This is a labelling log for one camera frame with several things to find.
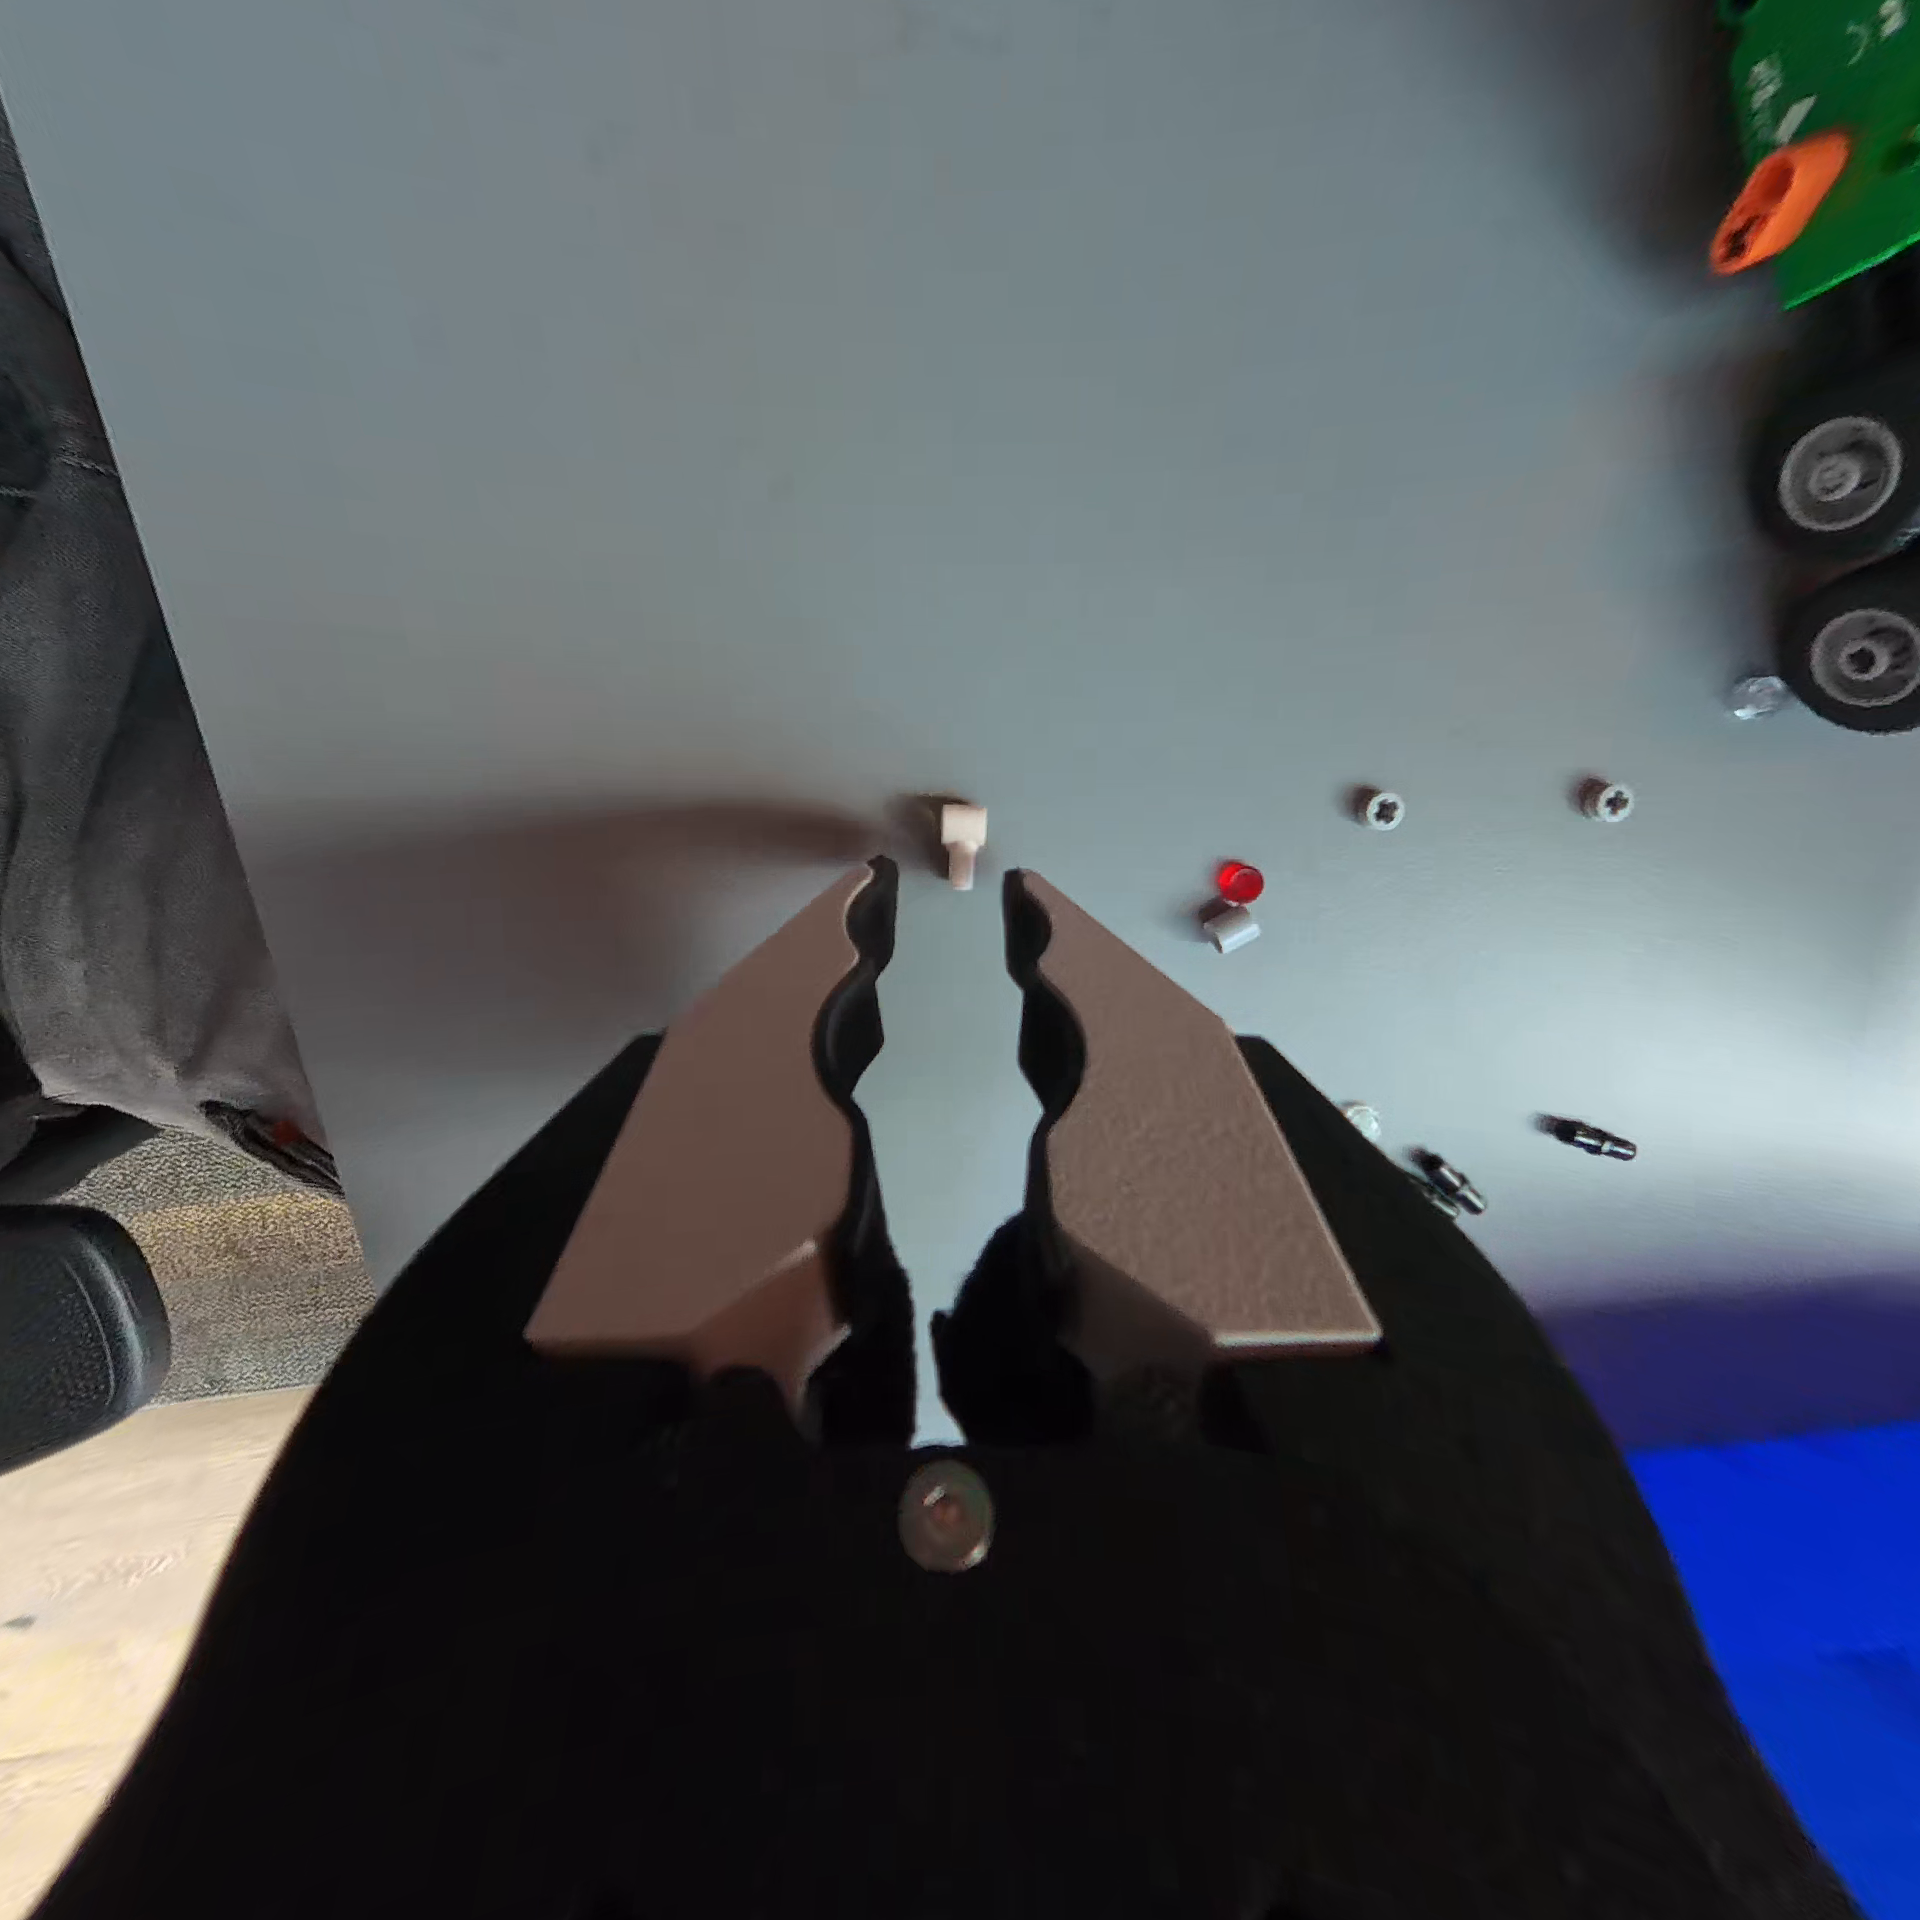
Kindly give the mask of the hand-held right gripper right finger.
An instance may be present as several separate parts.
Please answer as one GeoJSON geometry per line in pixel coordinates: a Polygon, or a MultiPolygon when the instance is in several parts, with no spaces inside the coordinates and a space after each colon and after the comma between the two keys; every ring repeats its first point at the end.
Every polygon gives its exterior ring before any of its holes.
{"type": "Polygon", "coordinates": [[[1102,1386],[1372,1354],[1378,1314],[1224,1017],[1035,872],[1002,914],[1067,1351],[1102,1386]]]}

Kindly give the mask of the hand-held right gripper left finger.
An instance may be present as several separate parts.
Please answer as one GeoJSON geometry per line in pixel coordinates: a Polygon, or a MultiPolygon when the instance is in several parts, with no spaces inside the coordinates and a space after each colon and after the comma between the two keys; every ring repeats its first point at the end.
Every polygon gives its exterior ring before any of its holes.
{"type": "Polygon", "coordinates": [[[835,1049],[892,957],[896,887],[886,856],[843,872],[664,1031],[524,1325],[534,1354],[755,1369],[803,1410],[852,1330],[832,1244],[873,1047],[835,1049]]]}

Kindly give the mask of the white and green lego truck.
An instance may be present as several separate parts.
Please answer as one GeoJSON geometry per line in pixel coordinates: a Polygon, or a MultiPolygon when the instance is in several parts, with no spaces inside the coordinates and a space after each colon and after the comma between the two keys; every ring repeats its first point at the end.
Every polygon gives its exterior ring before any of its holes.
{"type": "Polygon", "coordinates": [[[1771,674],[1858,736],[1918,729],[1918,4],[1714,4],[1741,180],[1708,265],[1809,323],[1745,443],[1800,585],[1771,674]]]}

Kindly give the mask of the black shoe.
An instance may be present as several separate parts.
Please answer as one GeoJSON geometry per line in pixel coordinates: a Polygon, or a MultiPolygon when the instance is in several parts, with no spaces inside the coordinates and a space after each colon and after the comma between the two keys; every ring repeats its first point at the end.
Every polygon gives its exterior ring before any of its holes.
{"type": "Polygon", "coordinates": [[[106,1211],[2,1209],[2,1472],[122,1425],[169,1375],[153,1268],[106,1211]]]}

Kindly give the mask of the blue mat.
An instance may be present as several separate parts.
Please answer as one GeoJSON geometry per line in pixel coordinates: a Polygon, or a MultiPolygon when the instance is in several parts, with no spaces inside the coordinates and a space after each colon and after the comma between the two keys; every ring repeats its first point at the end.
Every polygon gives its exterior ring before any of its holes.
{"type": "Polygon", "coordinates": [[[1918,1916],[1915,1284],[1550,1308],[1739,1715],[1869,1916],[1918,1916]]]}

